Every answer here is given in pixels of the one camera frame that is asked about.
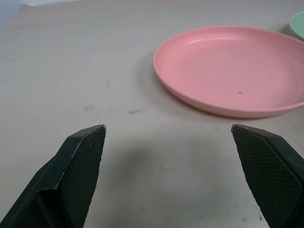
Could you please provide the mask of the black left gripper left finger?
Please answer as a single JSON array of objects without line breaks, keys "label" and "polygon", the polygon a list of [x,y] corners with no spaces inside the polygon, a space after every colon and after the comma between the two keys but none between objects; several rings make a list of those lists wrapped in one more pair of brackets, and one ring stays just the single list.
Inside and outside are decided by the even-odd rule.
[{"label": "black left gripper left finger", "polygon": [[83,228],[99,176],[105,125],[66,138],[22,191],[0,228]]}]

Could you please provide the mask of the pink plastic plate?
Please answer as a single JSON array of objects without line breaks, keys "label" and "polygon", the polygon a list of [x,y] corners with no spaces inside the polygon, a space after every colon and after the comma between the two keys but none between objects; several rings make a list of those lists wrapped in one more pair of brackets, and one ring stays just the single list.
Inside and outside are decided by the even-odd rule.
[{"label": "pink plastic plate", "polygon": [[249,27],[206,27],[162,43],[155,72],[176,98],[200,110],[263,118],[304,107],[304,42]]}]

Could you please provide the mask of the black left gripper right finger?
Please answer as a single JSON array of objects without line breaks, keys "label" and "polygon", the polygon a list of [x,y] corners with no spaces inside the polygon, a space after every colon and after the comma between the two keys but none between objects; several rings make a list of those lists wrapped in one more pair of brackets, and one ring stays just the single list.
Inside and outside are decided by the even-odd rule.
[{"label": "black left gripper right finger", "polygon": [[247,184],[270,228],[304,228],[304,158],[281,136],[233,124]]}]

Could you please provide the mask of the green plastic plate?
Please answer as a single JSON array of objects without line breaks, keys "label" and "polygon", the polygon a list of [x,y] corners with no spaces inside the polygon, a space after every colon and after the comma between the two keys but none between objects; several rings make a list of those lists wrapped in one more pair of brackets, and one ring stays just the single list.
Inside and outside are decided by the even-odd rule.
[{"label": "green plastic plate", "polygon": [[297,38],[304,41],[304,10],[291,17],[289,27]]}]

